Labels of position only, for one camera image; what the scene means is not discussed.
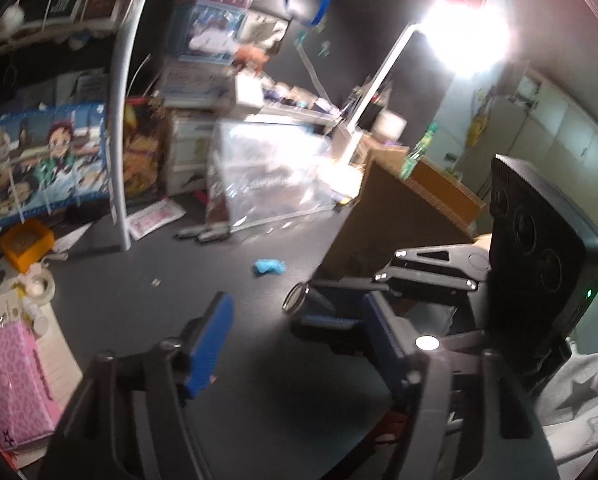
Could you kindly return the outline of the pink leopard tissue box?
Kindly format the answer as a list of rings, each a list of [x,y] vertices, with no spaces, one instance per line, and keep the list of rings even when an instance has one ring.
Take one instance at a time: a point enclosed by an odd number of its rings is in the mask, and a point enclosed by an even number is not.
[[[4,325],[0,328],[0,445],[13,451],[45,439],[60,416],[34,334],[22,321]]]

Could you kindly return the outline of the blue cinnamoroll storage box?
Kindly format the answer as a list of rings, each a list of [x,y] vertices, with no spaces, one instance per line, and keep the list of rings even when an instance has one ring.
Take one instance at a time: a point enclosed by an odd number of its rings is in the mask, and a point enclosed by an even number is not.
[[[174,7],[165,50],[180,61],[229,65],[246,13],[206,2]]]

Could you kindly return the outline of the white tape roll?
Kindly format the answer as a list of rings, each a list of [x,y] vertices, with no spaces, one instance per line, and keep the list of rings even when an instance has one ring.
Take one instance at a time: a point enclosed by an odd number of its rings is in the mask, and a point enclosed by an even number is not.
[[[39,306],[49,304],[55,296],[54,276],[40,263],[32,264],[26,273],[19,274],[17,281],[25,295]]]

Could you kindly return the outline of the white cylindrical humidifier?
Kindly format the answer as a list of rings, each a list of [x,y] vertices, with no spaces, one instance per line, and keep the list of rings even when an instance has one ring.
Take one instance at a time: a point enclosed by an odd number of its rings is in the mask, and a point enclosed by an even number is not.
[[[372,126],[372,134],[391,141],[398,141],[407,125],[406,119],[391,110],[382,110]]]

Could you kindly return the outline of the white mini drawer unit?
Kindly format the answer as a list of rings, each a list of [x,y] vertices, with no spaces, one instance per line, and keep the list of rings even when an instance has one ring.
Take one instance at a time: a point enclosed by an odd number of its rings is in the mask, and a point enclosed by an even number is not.
[[[173,110],[162,179],[165,194],[178,196],[207,188],[208,153],[217,119],[192,110]]]

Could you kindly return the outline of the grey star pattern clothing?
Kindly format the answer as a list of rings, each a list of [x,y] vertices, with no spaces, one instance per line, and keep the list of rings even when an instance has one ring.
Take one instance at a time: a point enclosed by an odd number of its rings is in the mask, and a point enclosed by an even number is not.
[[[598,449],[598,353],[575,354],[534,403],[557,464]]]

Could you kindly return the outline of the green glass bottle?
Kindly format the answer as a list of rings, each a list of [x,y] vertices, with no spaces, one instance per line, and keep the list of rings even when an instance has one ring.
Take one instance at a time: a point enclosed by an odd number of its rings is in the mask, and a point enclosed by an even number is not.
[[[433,137],[435,136],[437,130],[437,123],[430,122],[424,135],[419,139],[419,141],[414,146],[413,150],[410,150],[409,154],[407,154],[407,156],[404,159],[403,166],[401,169],[402,179],[407,179],[408,177],[410,177],[412,171],[418,163],[418,160],[421,159],[421,157],[423,157],[427,152],[428,146],[433,140]]]

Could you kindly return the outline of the clear plastic zip bag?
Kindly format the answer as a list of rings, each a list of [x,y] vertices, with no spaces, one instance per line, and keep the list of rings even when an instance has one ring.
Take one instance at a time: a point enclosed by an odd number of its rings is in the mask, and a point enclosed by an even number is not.
[[[229,232],[331,210],[331,187],[322,174],[329,140],[307,125],[215,123],[208,151],[206,223]]]

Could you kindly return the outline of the orange anime art card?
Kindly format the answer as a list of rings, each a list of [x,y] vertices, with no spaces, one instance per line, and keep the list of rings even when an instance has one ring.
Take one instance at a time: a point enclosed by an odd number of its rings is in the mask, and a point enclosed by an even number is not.
[[[124,192],[128,198],[154,193],[170,133],[162,98],[133,96],[124,103]]]

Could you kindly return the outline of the white small bottle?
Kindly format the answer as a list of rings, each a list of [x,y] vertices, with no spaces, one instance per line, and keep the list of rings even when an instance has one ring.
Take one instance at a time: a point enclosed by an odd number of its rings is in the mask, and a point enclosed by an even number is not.
[[[36,336],[43,337],[49,330],[49,319],[41,311],[41,308],[27,296],[22,298],[22,307],[30,319],[31,328]]]

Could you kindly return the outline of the white wall socket panel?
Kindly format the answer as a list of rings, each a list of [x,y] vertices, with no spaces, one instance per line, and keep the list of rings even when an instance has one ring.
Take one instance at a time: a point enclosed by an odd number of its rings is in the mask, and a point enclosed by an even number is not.
[[[288,26],[289,21],[277,16],[249,11],[239,34],[239,41],[274,56],[281,50]]]

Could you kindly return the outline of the blue crumpled wrapper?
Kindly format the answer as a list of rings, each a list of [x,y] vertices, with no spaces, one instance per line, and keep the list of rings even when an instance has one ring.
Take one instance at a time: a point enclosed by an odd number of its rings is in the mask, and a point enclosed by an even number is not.
[[[253,272],[257,275],[283,275],[286,272],[285,262],[278,259],[258,259],[253,264]]]

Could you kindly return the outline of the beige wardrobe cabinets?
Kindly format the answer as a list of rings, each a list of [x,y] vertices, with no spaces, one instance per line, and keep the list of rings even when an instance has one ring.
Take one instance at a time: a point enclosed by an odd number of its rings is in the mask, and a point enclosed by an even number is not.
[[[463,183],[478,195],[489,193],[496,154],[530,162],[598,224],[598,123],[531,68],[500,78],[485,128],[456,166]]]

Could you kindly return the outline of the white shelf tray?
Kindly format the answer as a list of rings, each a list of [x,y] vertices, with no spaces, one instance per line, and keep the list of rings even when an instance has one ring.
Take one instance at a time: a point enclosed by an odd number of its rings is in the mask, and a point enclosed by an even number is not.
[[[339,119],[337,108],[332,108],[322,98],[311,99],[307,94],[296,94],[293,89],[278,86],[236,89],[227,114],[246,122],[316,127],[335,126]]]

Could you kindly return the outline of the brown cardboard box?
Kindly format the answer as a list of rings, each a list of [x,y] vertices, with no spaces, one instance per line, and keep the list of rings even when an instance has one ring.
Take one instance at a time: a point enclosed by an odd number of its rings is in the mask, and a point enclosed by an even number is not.
[[[366,278],[396,250],[467,244],[484,208],[480,198],[424,157],[403,179],[405,148],[372,148],[360,193],[320,268],[330,278]]]

